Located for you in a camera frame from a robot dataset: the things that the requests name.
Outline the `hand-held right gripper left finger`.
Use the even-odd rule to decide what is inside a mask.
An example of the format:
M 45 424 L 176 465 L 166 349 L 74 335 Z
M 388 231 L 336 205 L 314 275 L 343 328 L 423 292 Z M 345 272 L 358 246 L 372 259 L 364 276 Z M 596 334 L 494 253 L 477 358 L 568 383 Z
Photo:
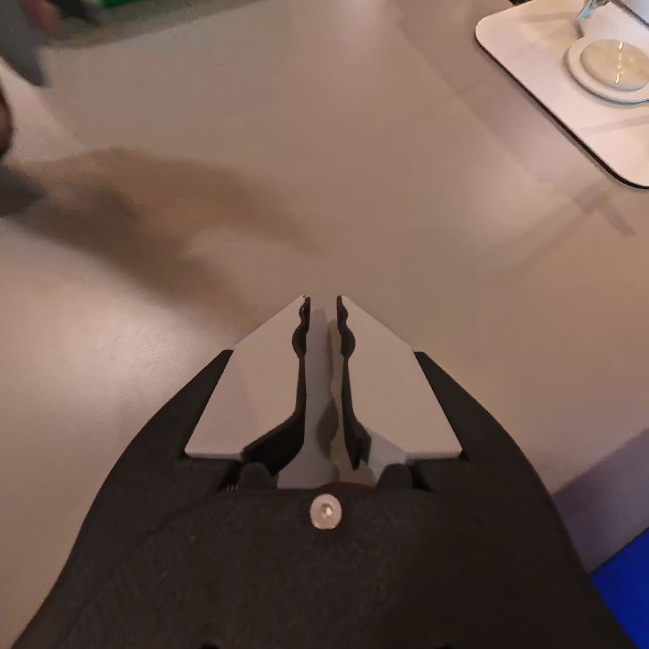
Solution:
M 185 446 L 187 456 L 261 463 L 279 474 L 304 443 L 306 334 L 301 295 L 238 342 Z

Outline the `white document stand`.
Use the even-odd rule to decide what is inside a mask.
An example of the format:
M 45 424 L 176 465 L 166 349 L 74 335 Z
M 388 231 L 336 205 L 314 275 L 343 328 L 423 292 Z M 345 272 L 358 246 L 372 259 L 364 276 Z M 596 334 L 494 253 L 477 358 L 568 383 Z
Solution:
M 582 56 L 598 42 L 648 56 L 647 1 L 528 1 L 480 20 L 475 37 L 608 171 L 648 189 L 648 85 L 602 82 Z

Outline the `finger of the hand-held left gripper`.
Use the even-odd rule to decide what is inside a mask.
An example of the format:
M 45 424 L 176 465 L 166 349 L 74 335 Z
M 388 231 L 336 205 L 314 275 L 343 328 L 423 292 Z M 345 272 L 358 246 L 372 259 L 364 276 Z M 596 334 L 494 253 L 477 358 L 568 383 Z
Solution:
M 42 198 L 42 187 L 14 167 L 1 167 L 1 215 L 14 215 Z
M 30 85 L 47 88 L 37 34 L 20 1 L 1 1 L 1 58 Z

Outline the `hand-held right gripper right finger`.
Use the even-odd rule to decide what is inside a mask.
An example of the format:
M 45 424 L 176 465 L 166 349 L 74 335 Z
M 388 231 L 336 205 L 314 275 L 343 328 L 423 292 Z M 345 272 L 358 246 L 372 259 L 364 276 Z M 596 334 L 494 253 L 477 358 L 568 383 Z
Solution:
M 346 296 L 336 310 L 352 467 L 365 464 L 378 483 L 388 466 L 458 459 L 461 444 L 410 345 Z

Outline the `grey desk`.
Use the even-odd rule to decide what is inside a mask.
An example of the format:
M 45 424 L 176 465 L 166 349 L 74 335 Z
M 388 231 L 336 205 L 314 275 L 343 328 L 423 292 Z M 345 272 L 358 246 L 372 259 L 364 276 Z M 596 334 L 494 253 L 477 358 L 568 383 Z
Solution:
M 1 62 L 1 647 L 133 436 L 222 349 L 312 297 L 307 443 L 353 475 L 336 297 L 426 352 L 531 460 L 589 567 L 648 526 L 648 192 L 478 46 L 506 1 L 163 4 Z

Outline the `blue plastic bin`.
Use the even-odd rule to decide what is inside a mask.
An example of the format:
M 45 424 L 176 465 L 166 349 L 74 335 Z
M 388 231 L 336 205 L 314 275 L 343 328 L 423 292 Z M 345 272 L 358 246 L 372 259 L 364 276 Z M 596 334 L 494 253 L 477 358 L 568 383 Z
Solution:
M 593 583 L 638 648 L 648 647 L 648 530 L 591 575 Z

